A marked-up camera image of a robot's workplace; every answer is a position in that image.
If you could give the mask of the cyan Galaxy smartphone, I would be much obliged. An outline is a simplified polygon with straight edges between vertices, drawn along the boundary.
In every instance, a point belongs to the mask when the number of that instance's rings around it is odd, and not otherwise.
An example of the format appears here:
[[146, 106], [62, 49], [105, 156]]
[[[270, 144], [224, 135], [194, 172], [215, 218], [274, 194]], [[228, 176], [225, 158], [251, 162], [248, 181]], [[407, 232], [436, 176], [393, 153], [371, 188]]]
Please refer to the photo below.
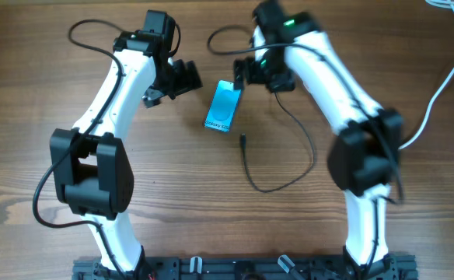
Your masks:
[[204, 126], [224, 133], [229, 132], [241, 95], [242, 91], [234, 89], [233, 82], [219, 80]]

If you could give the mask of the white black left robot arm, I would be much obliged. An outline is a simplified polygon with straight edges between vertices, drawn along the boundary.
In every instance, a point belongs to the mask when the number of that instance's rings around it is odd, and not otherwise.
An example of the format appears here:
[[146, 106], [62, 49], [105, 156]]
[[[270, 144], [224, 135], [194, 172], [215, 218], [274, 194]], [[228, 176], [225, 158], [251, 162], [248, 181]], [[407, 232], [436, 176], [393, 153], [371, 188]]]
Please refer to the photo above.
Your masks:
[[121, 30], [112, 63], [88, 110], [71, 129], [57, 129], [50, 139], [57, 199], [80, 215], [101, 252], [101, 265], [122, 276], [136, 276], [145, 264], [127, 207], [134, 174], [124, 148], [129, 127], [143, 103], [159, 105], [202, 86], [192, 61], [174, 61], [180, 27], [166, 12], [149, 10], [140, 30]]

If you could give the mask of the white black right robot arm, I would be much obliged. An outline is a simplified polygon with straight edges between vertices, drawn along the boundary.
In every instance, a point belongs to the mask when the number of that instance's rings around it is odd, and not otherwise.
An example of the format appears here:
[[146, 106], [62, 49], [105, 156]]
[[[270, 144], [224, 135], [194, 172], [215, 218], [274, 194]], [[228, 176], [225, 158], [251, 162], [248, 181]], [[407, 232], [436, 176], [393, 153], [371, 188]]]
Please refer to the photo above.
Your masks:
[[345, 197], [347, 265], [360, 279], [389, 271], [385, 215], [387, 204], [404, 201], [399, 168], [403, 118], [363, 90], [308, 12], [288, 15], [279, 2], [263, 1], [252, 17], [254, 55], [235, 60], [235, 89], [261, 84], [277, 94], [302, 81], [336, 136], [327, 169]]

